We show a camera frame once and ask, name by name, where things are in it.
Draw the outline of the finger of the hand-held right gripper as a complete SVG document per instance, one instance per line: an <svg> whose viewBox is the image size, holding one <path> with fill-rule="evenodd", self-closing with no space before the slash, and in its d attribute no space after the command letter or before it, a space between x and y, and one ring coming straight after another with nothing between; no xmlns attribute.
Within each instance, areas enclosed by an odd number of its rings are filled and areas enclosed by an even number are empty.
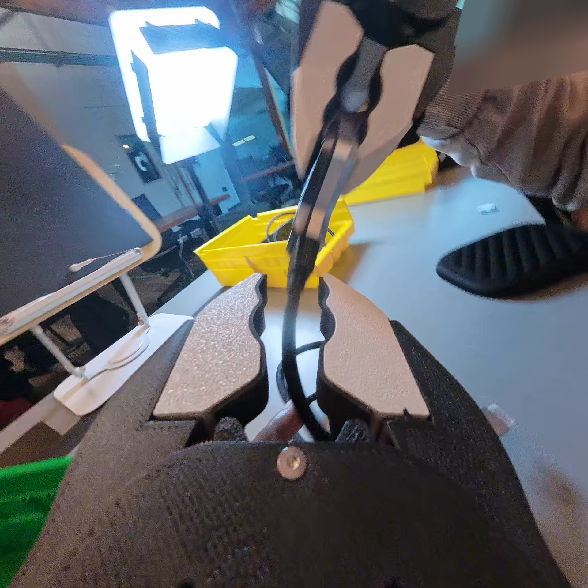
<svg viewBox="0 0 588 588"><path fill-rule="evenodd" d="M380 98L368 115L367 134L358 147L355 167L342 193L348 194L363 184L412 126L433 57L418 45L394 48L385 54L379 70Z"/></svg>
<svg viewBox="0 0 588 588"><path fill-rule="evenodd" d="M337 76L363 37L352 11L334 1L320 4L290 91L295 167L302 178L311 162L323 125L325 110L336 97Z"/></svg>

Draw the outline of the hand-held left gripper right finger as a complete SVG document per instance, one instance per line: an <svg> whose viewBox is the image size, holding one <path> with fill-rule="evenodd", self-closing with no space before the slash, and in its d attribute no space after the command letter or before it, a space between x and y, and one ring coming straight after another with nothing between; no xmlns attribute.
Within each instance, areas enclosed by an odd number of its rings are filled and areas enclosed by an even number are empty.
<svg viewBox="0 0 588 588"><path fill-rule="evenodd" d="M321 309L316 402L337 437L349 420L378 433L390 420L430 418L390 319L371 300L331 274L319 286Z"/></svg>

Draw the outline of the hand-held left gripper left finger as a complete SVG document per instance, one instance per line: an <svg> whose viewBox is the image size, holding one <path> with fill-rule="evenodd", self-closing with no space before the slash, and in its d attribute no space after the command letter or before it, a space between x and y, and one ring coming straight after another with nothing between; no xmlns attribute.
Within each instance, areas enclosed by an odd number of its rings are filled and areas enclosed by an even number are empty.
<svg viewBox="0 0 588 588"><path fill-rule="evenodd" d="M267 298L267 276L253 273L196 315L153 420L195 421L211 437L224 418L244 428L264 411L269 377L261 335Z"/></svg>

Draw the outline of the green plastic bin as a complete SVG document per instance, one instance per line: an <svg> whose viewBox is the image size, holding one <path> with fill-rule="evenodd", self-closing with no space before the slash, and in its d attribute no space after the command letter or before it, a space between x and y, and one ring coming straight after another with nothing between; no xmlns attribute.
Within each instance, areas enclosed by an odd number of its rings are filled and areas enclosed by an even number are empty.
<svg viewBox="0 0 588 588"><path fill-rule="evenodd" d="M8 587L36 543L72 457L1 469L1 587Z"/></svg>

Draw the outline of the person's right forearm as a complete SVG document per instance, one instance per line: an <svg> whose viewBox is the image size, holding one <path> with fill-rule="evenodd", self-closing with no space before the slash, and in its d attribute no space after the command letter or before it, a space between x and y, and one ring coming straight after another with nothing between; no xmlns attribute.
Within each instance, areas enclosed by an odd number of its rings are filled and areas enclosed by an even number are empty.
<svg viewBox="0 0 588 588"><path fill-rule="evenodd" d="M587 71L461 95L449 85L417 134L480 179L587 212Z"/></svg>

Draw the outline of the person's left hand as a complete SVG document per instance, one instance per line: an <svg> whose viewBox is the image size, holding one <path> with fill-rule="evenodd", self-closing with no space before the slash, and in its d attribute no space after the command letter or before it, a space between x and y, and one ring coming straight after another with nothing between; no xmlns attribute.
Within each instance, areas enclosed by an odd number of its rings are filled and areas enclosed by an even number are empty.
<svg viewBox="0 0 588 588"><path fill-rule="evenodd" d="M295 404L288 401L278 411L266 426L253 438L254 443L289 443L303 428L301 419Z"/></svg>

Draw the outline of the yellow plastic bin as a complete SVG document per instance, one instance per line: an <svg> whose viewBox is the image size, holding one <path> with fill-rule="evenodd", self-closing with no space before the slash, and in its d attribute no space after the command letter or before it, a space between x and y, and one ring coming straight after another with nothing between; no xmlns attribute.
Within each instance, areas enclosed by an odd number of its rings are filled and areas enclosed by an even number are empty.
<svg viewBox="0 0 588 588"><path fill-rule="evenodd" d="M268 287L285 288L289 266L287 239L269 241L286 221L293 219L296 207L269 210L239 220L195 250L200 260L224 287L232 287L254 273L267 276ZM325 246L318 254L315 269L307 280L307 289L316 289L349 246L355 223L342 200L330 220Z"/></svg>
<svg viewBox="0 0 588 588"><path fill-rule="evenodd" d="M419 141L396 149L363 184L340 200L352 206L421 194L434 184L438 166L437 151Z"/></svg>

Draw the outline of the bright light panel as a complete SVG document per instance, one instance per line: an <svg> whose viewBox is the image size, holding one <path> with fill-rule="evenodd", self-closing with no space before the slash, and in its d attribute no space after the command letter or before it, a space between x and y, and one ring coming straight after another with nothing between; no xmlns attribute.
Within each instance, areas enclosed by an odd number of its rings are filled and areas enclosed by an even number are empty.
<svg viewBox="0 0 588 588"><path fill-rule="evenodd" d="M109 27L136 135L166 165L218 149L238 69L217 13L192 6L113 11Z"/></svg>

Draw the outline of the white monitor stand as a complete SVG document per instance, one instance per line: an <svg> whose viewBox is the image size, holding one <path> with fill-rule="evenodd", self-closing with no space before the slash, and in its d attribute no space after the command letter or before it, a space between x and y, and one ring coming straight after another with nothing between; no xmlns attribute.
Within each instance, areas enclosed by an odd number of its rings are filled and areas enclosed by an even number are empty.
<svg viewBox="0 0 588 588"><path fill-rule="evenodd" d="M26 330L31 331L70 374L57 386L53 396L76 416L85 416L100 408L177 331L194 322L191 316L169 313L148 316L128 276L131 268L146 261L146 250L147 246L135 247L74 263L70 266L72 274L79 273L92 262L108 259L93 272L1 316L1 343L11 341ZM120 278L137 313L138 326L84 366L76 367L50 341L40 324L58 311L84 300L116 277Z"/></svg>

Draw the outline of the black ribbed wrist rest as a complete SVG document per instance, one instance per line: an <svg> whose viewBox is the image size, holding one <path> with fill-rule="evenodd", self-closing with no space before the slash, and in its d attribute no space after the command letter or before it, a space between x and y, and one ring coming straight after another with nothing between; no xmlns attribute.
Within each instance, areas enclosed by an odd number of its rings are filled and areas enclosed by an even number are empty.
<svg viewBox="0 0 588 588"><path fill-rule="evenodd" d="M438 277L483 298L516 298L587 273L587 233L559 224L523 224L455 249Z"/></svg>

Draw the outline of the wood-framed dark monitor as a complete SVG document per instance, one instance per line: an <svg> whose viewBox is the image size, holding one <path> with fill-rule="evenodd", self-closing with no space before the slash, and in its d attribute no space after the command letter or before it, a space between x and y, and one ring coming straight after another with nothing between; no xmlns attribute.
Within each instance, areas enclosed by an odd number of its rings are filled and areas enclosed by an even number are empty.
<svg viewBox="0 0 588 588"><path fill-rule="evenodd" d="M1 344L154 256L160 233L1 89Z"/></svg>

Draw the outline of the dark wall poster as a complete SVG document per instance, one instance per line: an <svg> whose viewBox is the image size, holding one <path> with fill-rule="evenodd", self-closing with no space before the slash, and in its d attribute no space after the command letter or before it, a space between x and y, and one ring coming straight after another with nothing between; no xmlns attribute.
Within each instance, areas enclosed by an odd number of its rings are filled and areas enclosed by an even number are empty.
<svg viewBox="0 0 588 588"><path fill-rule="evenodd" d="M136 135L117 135L116 138L144 184L162 179L148 149Z"/></svg>

